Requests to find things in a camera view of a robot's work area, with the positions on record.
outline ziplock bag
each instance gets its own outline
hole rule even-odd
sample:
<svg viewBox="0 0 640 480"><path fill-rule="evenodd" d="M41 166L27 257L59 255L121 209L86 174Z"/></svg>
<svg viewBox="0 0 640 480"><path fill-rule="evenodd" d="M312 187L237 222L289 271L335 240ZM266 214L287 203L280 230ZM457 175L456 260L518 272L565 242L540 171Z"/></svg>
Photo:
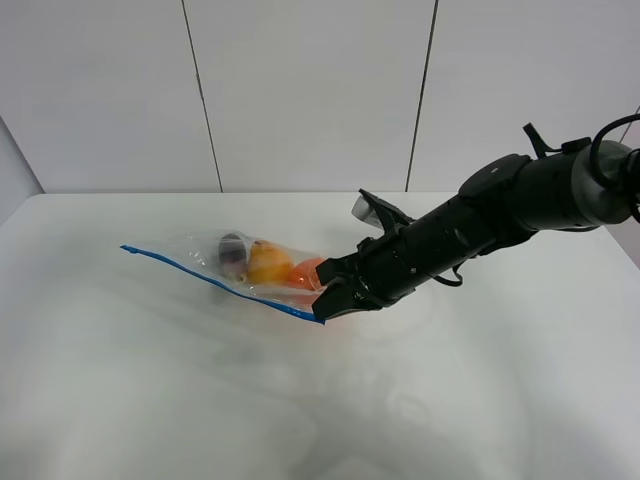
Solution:
<svg viewBox="0 0 640 480"><path fill-rule="evenodd" d="M324 323L311 309L324 290L316 274L316 266L324 261L319 255L236 231L193 233L120 248L164 262L239 297Z"/></svg>

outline clear plastic bag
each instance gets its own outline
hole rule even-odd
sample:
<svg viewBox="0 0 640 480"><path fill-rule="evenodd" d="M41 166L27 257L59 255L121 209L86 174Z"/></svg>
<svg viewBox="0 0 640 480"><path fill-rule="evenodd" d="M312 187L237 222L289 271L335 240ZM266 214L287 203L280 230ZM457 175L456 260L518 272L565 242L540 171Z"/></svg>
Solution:
<svg viewBox="0 0 640 480"><path fill-rule="evenodd" d="M311 304L322 293L319 255L241 232L193 233L122 249L160 260L230 293L318 323Z"/></svg>

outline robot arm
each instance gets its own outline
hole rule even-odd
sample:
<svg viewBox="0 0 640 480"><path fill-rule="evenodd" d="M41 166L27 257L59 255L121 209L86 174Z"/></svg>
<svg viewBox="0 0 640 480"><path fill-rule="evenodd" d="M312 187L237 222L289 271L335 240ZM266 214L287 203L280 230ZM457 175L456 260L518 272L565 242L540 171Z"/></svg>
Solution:
<svg viewBox="0 0 640 480"><path fill-rule="evenodd" d="M432 278L461 285L457 269L463 262L523 243L540 230L589 231L629 216L640 222L640 154L603 140L614 128L636 120L640 115L624 117L603 128L593 142L582 138L557 150L529 124L525 132L537 160L511 154L494 161L469 178L458 195L418 220L361 190L352 213L384 234L318 266L327 288L313 304L314 314L329 319L379 310ZM450 268L457 282L440 277Z"/></svg>

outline orange fruit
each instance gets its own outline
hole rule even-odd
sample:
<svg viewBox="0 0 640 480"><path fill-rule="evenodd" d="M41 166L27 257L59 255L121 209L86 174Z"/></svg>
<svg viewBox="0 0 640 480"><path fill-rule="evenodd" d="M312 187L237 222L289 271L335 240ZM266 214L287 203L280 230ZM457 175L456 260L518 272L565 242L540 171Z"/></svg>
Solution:
<svg viewBox="0 0 640 480"><path fill-rule="evenodd" d="M293 260L282 248L265 240L251 246L247 278L251 283L282 283L293 269Z"/></svg>
<svg viewBox="0 0 640 480"><path fill-rule="evenodd" d="M285 283L288 287L318 290L322 285L320 285L316 267L322 262L324 258L310 258L300 262L289 272Z"/></svg>

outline yellow fruit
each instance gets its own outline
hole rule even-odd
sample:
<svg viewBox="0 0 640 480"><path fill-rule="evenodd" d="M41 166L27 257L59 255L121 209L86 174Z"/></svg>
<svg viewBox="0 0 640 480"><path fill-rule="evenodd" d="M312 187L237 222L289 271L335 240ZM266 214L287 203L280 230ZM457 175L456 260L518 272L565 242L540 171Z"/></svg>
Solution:
<svg viewBox="0 0 640 480"><path fill-rule="evenodd" d="M265 240L251 246L247 278L253 284L282 283L293 269L293 260L282 248Z"/></svg>

